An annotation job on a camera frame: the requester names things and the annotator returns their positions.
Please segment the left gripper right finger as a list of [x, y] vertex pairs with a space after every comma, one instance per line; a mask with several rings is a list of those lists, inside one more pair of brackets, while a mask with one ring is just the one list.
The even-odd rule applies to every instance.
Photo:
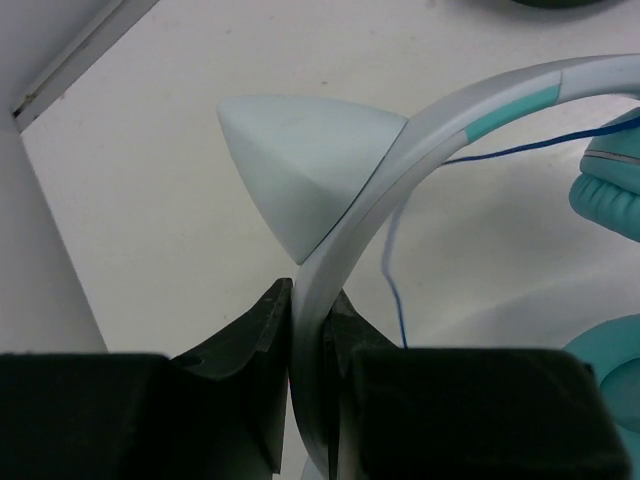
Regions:
[[630, 322], [563, 349], [401, 348], [340, 294], [323, 325], [330, 479], [626, 479], [605, 379]]

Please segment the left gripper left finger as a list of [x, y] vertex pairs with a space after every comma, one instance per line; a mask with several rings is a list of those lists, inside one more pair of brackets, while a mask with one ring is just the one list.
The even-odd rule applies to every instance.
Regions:
[[5, 479], [270, 479], [282, 464], [292, 282], [194, 348], [5, 354]]

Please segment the teal cat-ear headphones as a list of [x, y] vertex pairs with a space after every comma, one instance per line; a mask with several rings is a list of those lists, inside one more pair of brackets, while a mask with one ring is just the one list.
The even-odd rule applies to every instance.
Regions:
[[270, 230], [298, 265], [291, 392], [311, 462], [330, 471], [320, 399], [322, 325], [393, 209], [453, 154], [531, 113], [639, 94], [635, 54], [567, 59], [458, 90], [412, 117], [333, 99], [250, 95], [221, 102], [230, 155]]

